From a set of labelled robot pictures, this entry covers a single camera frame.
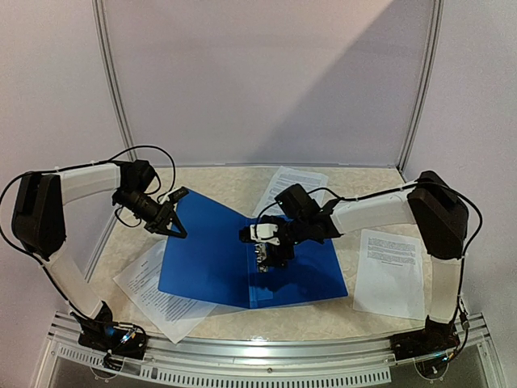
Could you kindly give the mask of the metal folder clip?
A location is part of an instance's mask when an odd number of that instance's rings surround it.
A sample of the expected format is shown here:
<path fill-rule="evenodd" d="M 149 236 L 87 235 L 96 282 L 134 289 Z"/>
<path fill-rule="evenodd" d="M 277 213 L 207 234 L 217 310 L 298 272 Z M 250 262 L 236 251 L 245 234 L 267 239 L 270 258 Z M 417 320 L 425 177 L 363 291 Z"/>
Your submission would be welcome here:
<path fill-rule="evenodd" d="M 267 244 L 264 242 L 254 245 L 254 254 L 256 260 L 256 267 L 259 273 L 266 273 L 269 271 L 269 256 L 267 251 Z"/>

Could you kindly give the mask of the blue plastic folder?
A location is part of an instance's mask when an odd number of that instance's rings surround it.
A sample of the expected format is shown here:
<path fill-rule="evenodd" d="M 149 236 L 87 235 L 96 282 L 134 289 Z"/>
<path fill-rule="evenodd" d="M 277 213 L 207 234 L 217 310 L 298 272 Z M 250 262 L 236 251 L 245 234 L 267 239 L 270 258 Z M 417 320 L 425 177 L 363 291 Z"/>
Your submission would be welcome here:
<path fill-rule="evenodd" d="M 158 283 L 164 293 L 252 310 L 348 295 L 331 241 L 303 242 L 286 268 L 260 272 L 254 245 L 237 235 L 252 219 L 195 191 L 176 212 L 187 237 L 167 240 Z"/>

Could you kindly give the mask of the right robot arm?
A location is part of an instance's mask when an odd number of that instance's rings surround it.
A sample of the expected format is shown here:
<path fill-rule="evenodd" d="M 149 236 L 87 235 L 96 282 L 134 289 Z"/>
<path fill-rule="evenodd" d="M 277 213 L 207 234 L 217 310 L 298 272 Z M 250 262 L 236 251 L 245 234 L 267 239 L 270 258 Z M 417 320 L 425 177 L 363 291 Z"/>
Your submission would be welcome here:
<path fill-rule="evenodd" d="M 326 203 L 295 184 L 275 203 L 282 215 L 261 215 L 250 228 L 251 238 L 266 247 L 264 267 L 285 265 L 302 243 L 358 234 L 354 309 L 423 321 L 428 327 L 417 341 L 424 352 L 448 341 L 460 305 L 469 210 L 435 172 L 362 196 L 332 192 Z"/>

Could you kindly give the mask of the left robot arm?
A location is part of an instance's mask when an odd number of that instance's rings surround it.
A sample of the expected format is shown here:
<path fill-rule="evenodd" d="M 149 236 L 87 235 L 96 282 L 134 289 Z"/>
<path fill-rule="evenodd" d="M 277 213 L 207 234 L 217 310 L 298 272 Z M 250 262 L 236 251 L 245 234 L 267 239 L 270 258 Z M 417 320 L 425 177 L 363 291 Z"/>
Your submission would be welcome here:
<path fill-rule="evenodd" d="M 84 319 L 106 310 L 67 250 L 64 208 L 71 202 L 111 192 L 112 202 L 145 223 L 151 234 L 186 238 L 176 204 L 189 191 L 172 188 L 161 200 L 147 188 L 157 174 L 149 162 L 108 160 L 55 171 L 28 171 L 17 177 L 19 189 L 11 230 L 19 251 L 36 259 L 69 306 Z"/>

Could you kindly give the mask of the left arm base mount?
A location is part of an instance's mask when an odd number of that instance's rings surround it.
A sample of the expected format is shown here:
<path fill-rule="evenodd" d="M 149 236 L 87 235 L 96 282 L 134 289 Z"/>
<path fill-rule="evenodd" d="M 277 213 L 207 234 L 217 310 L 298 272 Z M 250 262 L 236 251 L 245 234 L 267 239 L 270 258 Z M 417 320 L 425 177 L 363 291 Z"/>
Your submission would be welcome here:
<path fill-rule="evenodd" d="M 79 345 L 108 355 L 140 361 L 144 359 L 149 341 L 145 330 L 133 323 L 114 321 L 106 302 L 102 302 L 100 311 L 94 318 L 88 318 L 75 309 L 69 314 L 81 328 Z"/>

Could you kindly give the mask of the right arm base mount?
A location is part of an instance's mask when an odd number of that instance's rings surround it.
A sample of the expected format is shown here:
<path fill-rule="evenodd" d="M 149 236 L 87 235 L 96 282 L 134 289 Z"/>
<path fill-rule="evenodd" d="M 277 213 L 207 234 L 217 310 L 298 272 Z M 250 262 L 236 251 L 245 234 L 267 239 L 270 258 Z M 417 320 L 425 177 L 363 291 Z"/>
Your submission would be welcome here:
<path fill-rule="evenodd" d="M 464 330 L 463 341 L 460 341 L 453 321 L 437 323 L 427 317 L 423 329 L 390 336 L 390 349 L 397 361 L 444 355 L 443 361 L 450 362 L 463 351 L 469 337 L 470 324 L 464 315 L 460 316 L 460 325 Z"/>

